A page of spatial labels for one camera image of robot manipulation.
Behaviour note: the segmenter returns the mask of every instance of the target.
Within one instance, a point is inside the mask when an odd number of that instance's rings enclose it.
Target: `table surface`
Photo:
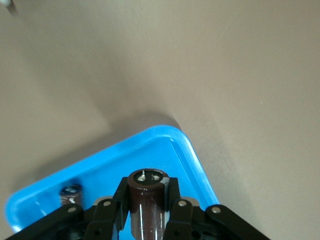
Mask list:
[[[319,237],[320,1],[15,7],[0,6],[1,206],[169,124],[190,138],[222,204],[273,240]]]

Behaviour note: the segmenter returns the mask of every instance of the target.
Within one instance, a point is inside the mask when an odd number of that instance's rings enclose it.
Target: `blue plastic tray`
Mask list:
[[[72,184],[83,186],[84,209],[88,209],[97,198],[112,196],[122,177],[143,168],[160,169],[178,178],[181,196],[197,199],[202,209],[219,203],[186,135],[172,126],[160,125],[14,193],[5,207],[6,219],[19,232],[58,209],[59,192]],[[130,217],[120,237],[133,240]]]

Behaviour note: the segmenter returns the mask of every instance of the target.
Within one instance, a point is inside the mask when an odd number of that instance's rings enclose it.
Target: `cylindrical object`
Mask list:
[[[62,205],[78,204],[82,206],[83,190],[81,185],[70,185],[60,191],[60,202]]]
[[[131,233],[136,240],[161,240],[168,216],[169,176],[158,169],[141,169],[128,177]]]

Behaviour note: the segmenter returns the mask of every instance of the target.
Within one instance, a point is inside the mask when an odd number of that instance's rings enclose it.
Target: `blue tray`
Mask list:
[[[6,219],[13,231],[21,231],[58,209],[61,189],[72,184],[83,186],[83,207],[88,209],[96,199],[112,196],[122,177],[143,168],[160,169],[178,178],[181,196],[197,199],[202,209],[219,203],[186,135],[175,127],[160,125],[14,193],[5,206]],[[130,217],[120,238],[133,240]]]

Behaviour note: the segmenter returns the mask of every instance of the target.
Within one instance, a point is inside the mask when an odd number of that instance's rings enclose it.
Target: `beige surface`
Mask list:
[[[13,191],[176,121],[222,204],[273,240],[318,239],[319,3],[0,6],[1,215]]]

